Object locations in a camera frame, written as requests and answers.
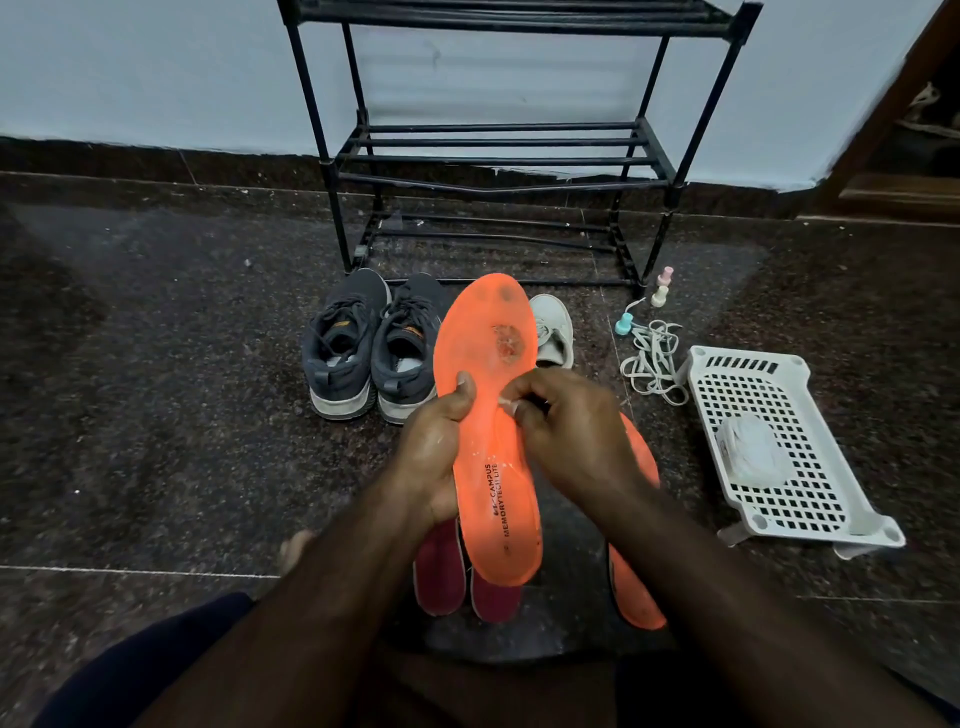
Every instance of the hand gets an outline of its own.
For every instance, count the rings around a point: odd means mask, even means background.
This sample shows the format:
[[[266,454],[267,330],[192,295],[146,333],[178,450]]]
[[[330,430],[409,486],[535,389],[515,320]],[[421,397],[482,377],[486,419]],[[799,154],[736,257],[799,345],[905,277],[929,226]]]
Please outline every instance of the hand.
[[[519,425],[527,454],[581,508],[590,496],[642,478],[609,389],[567,369],[534,369],[510,382],[500,403]]]
[[[407,420],[388,466],[411,497],[429,506],[435,525],[457,515],[453,460],[460,446],[459,422],[473,406],[476,393],[473,377],[458,374],[454,392],[425,404]]]

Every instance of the foot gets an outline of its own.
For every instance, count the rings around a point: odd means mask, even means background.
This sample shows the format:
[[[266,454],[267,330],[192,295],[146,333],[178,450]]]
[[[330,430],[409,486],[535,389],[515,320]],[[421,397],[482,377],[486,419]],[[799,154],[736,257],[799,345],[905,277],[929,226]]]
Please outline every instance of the foot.
[[[278,559],[280,576],[286,576],[294,570],[294,566],[297,565],[303,555],[306,545],[313,541],[316,535],[309,530],[298,531],[293,535],[293,538],[287,539],[280,545],[280,558]]]

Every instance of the white shoe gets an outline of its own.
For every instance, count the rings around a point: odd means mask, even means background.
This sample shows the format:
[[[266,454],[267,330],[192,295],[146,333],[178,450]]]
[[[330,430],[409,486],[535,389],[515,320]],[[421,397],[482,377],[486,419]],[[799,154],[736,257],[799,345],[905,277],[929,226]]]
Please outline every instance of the white shoe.
[[[564,302],[541,293],[530,307],[537,319],[537,366],[573,369],[573,322]]]

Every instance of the granite floor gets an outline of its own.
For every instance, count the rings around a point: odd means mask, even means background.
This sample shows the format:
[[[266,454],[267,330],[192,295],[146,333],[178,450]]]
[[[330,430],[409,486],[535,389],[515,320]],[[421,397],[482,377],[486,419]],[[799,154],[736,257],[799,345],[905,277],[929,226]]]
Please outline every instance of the granite floor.
[[[369,203],[344,199],[354,240]],[[657,222],[623,215],[638,261]],[[397,430],[375,415],[337,425],[304,406],[298,337],[341,276],[334,240],[323,193],[0,175],[0,724],[25,723],[78,665],[151,621],[269,589],[282,539],[323,528],[387,457]],[[544,250],[392,238],[372,264],[616,275],[608,255]],[[696,343],[804,357],[868,497],[908,540],[850,562],[828,546],[738,548],[885,664],[960,702],[956,229],[677,216],[660,264],[677,269],[659,315],[684,325],[681,355]],[[704,525],[733,522],[692,407],[619,376],[633,350],[612,322],[628,291],[553,292],[578,370],[621,398],[663,487]],[[388,637],[486,662],[669,644],[616,615],[595,528],[548,486],[540,510],[543,565],[516,619],[483,625],[469,607],[428,619],[408,596]]]

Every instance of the worn patch on insole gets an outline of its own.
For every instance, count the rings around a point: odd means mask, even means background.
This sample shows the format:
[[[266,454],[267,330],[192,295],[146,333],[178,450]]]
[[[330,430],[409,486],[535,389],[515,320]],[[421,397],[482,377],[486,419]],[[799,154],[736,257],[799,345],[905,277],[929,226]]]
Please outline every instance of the worn patch on insole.
[[[496,353],[504,364],[513,364],[523,356],[526,344],[515,327],[493,327],[493,333],[496,335]]]

